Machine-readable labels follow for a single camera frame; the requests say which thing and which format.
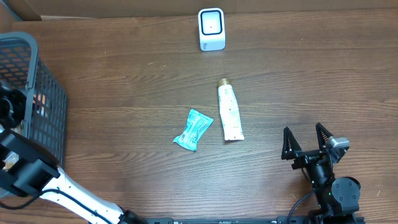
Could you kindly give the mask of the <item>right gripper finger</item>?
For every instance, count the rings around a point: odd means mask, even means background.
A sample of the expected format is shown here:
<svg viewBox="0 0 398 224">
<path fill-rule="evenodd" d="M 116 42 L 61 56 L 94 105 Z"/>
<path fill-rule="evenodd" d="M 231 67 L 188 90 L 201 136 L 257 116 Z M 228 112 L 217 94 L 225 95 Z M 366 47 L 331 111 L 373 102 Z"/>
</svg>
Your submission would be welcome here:
<svg viewBox="0 0 398 224">
<path fill-rule="evenodd" d="M 329 140 L 330 137 L 332 137 L 332 133 L 329 132 L 321 123 L 317 123 L 315 125 L 316 127 L 316 132 L 317 132 L 317 139 L 318 139 L 318 145 L 320 149 L 325 149 L 327 148 L 327 141 Z"/>
<path fill-rule="evenodd" d="M 284 128 L 284 143 L 282 147 L 282 160 L 296 159 L 302 153 L 297 140 L 294 138 L 293 133 L 288 127 Z"/>
</svg>

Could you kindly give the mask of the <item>white tube gold cap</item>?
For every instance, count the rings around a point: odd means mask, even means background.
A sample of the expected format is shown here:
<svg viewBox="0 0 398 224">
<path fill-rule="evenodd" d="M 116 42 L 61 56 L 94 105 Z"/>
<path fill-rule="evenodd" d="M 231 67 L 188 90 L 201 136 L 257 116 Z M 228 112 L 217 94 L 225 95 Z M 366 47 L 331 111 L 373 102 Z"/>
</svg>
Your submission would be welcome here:
<svg viewBox="0 0 398 224">
<path fill-rule="evenodd" d="M 231 80 L 222 78 L 218 81 L 218 98 L 220 118 L 223 125 L 225 141 L 244 140 L 239 106 L 234 94 Z"/>
</svg>

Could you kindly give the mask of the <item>teal snack packet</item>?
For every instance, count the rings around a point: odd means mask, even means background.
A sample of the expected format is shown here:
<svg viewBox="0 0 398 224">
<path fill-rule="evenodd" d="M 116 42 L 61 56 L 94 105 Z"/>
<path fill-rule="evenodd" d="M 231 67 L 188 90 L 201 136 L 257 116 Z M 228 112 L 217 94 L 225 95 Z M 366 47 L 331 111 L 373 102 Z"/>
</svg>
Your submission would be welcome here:
<svg viewBox="0 0 398 224">
<path fill-rule="evenodd" d="M 174 138 L 173 142 L 190 151 L 196 151 L 198 141 L 212 123 L 213 118 L 191 109 L 183 133 Z"/>
</svg>

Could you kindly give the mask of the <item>small orange snack packet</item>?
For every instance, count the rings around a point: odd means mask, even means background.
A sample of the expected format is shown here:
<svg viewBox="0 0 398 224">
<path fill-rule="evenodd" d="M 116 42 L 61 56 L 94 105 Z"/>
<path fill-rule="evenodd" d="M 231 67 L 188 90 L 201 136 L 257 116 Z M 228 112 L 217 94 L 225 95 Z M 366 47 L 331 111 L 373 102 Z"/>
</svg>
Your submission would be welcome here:
<svg viewBox="0 0 398 224">
<path fill-rule="evenodd" d="M 33 98 L 33 112 L 41 117 L 48 118 L 52 111 L 52 102 L 41 93 L 35 93 Z"/>
</svg>

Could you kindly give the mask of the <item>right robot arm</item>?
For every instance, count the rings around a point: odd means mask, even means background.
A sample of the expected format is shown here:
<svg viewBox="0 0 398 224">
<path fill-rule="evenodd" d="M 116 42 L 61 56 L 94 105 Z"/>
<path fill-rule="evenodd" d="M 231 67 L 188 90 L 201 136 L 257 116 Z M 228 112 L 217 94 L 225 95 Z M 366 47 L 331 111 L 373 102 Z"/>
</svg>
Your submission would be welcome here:
<svg viewBox="0 0 398 224">
<path fill-rule="evenodd" d="M 279 223 L 364 223 L 355 216 L 359 210 L 361 185 L 353 177 L 336 178 L 334 165 L 347 153 L 350 143 L 346 137 L 336 137 L 321 123 L 316 124 L 318 149 L 303 151 L 291 130 L 284 128 L 282 160 L 292 160 L 293 170 L 299 169 L 311 183 L 312 190 L 300 198 Z M 306 216 L 294 216 L 295 209 L 306 199 L 315 196 L 318 209 Z"/>
</svg>

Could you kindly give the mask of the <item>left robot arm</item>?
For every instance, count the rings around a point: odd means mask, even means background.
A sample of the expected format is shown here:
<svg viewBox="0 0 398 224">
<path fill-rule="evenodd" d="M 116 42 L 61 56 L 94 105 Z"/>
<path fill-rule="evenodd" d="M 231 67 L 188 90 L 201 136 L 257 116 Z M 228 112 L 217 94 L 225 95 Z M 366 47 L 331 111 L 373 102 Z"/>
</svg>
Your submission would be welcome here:
<svg viewBox="0 0 398 224">
<path fill-rule="evenodd" d="M 130 210 L 103 200 L 76 183 L 41 145 L 13 129 L 24 119 L 26 96 L 1 83 L 1 196 L 30 197 L 26 203 L 2 208 L 20 210 L 38 198 L 57 203 L 89 223 L 144 223 Z"/>
</svg>

